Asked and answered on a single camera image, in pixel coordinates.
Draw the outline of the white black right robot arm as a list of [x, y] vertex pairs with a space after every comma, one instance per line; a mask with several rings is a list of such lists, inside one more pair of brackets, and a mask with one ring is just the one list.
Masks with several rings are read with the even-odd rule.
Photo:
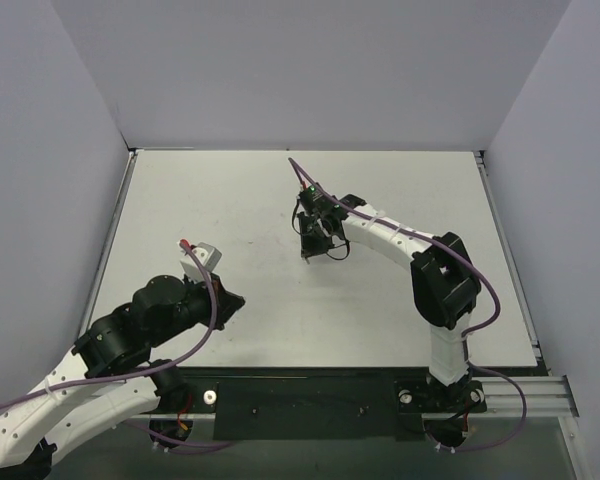
[[314, 186], [298, 194], [292, 227], [305, 260], [329, 257], [339, 240], [347, 251], [359, 244], [410, 272], [415, 307], [431, 325], [428, 400], [439, 409], [457, 403], [469, 374], [462, 332], [481, 291], [462, 240], [409, 229], [352, 194], [331, 201]]

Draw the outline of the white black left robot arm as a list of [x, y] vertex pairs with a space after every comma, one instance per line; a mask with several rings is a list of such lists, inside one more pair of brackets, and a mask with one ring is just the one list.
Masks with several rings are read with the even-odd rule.
[[[245, 304], [217, 275], [211, 282], [163, 275], [96, 320], [39, 385], [42, 395], [0, 415], [0, 479], [44, 479], [70, 452], [140, 413], [181, 410], [193, 393], [177, 367], [150, 362], [152, 349], [202, 324], [211, 330]], [[126, 378], [107, 393], [100, 379]]]

